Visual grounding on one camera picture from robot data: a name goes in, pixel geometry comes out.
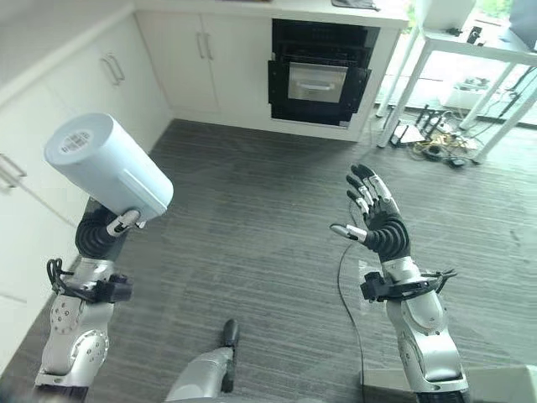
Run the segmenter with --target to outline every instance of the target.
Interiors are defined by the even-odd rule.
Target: drawer handle
[[[110,74],[112,74],[112,78],[113,78],[112,84],[114,86],[119,86],[119,84],[120,84],[119,78],[117,78],[116,71],[113,69],[112,65],[110,64],[110,61],[108,61],[108,59],[102,57],[101,58],[101,63],[106,65],[108,70],[110,71]]]
[[[319,86],[316,84],[306,84],[304,82],[297,82],[297,85],[300,88],[304,88],[305,90],[316,90],[316,91],[331,91],[334,88],[336,88],[334,84],[328,84],[327,86]]]
[[[109,53],[108,57],[110,58],[111,61],[114,62],[114,65],[116,65],[117,72],[119,73],[118,80],[125,81],[125,73],[123,73],[123,69],[121,68],[121,65],[119,64],[119,62],[117,61],[116,56],[114,56],[112,53]]]
[[[0,160],[4,161],[7,165],[13,168],[13,170],[16,172],[16,175],[13,176],[11,173],[8,172],[5,166],[0,164],[0,178],[2,178],[3,181],[6,183],[5,187],[2,188],[2,191],[5,192],[10,189],[13,189],[14,187],[17,187],[21,178],[24,178],[25,176],[28,176],[28,175],[26,174],[24,170],[22,170],[17,164],[13,162],[13,160],[11,160],[5,154],[0,153]]]
[[[209,34],[205,34],[205,46],[207,48],[207,54],[209,55],[209,60],[214,60],[212,58],[212,51],[211,51],[211,36]]]
[[[198,44],[198,52],[200,52],[200,57],[202,59],[205,59],[205,56],[203,55],[203,50],[201,49],[201,33],[196,33],[196,43]]]

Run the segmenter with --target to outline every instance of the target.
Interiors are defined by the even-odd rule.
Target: oven window
[[[339,103],[347,68],[339,65],[289,63],[288,97]]]

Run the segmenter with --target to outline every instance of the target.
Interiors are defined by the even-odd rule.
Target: black oven
[[[348,126],[368,83],[378,28],[273,20],[272,118]]]

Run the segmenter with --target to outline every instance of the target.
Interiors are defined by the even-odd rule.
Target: cabinet
[[[171,120],[134,16],[60,64],[45,81],[71,116],[110,113],[146,152]]]
[[[138,12],[137,19],[170,106],[217,112],[207,47],[211,38],[200,14]]]
[[[43,156],[44,145],[67,119],[61,102],[46,86],[31,86],[0,108],[0,153],[26,171],[23,186],[75,226],[81,219],[87,195]],[[12,214],[23,216],[26,211],[18,208]]]
[[[267,60],[272,56],[272,20],[203,14],[202,22],[222,112],[270,116]]]
[[[1,374],[51,295],[47,260],[69,267],[77,251],[75,229],[20,188],[0,192],[0,220]]]
[[[270,116],[267,61],[271,18],[137,13],[161,86],[174,111],[227,118]]]
[[[0,152],[27,176],[8,189],[6,172],[16,169],[0,159],[0,373],[23,341],[50,296],[48,259],[71,264],[76,255],[75,224],[87,196],[46,164],[44,143],[65,121],[60,103],[35,84],[0,108]],[[64,218],[58,217],[41,200]]]

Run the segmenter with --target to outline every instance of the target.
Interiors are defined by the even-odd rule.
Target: barcode label
[[[91,133],[87,130],[80,130],[69,134],[64,138],[60,146],[60,152],[64,154],[75,153],[86,147],[91,140]]]

